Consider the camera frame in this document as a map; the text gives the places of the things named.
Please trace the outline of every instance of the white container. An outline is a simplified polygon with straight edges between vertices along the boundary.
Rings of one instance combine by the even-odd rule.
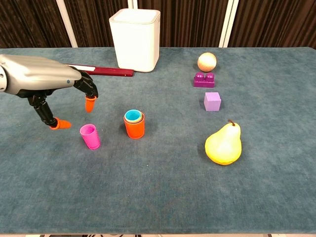
[[[151,72],[159,59],[160,11],[126,8],[109,21],[118,66]]]

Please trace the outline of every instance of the purple cube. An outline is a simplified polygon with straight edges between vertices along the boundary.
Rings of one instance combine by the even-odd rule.
[[[221,97],[218,92],[206,92],[204,98],[204,105],[206,111],[219,111],[221,106]]]
[[[214,79],[215,75],[213,73],[208,73],[205,77],[203,73],[196,73],[193,81],[193,86],[213,88],[215,86]]]

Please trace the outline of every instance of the orange cup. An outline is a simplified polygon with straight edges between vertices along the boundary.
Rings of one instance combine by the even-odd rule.
[[[137,123],[130,123],[126,121],[125,118],[124,123],[127,131],[127,135],[131,139],[139,139],[145,135],[145,115],[142,113],[142,119]]]

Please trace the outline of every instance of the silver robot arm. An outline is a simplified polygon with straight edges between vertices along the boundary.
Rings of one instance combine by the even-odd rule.
[[[45,99],[55,90],[71,86],[85,93],[86,110],[90,113],[98,90],[86,72],[44,57],[0,55],[0,92],[28,98],[51,129],[68,128],[71,124],[54,118]]]

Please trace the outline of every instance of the blue cup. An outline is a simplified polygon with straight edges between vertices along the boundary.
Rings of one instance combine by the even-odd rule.
[[[129,110],[125,113],[124,118],[127,122],[136,123],[142,118],[142,113],[139,110]]]

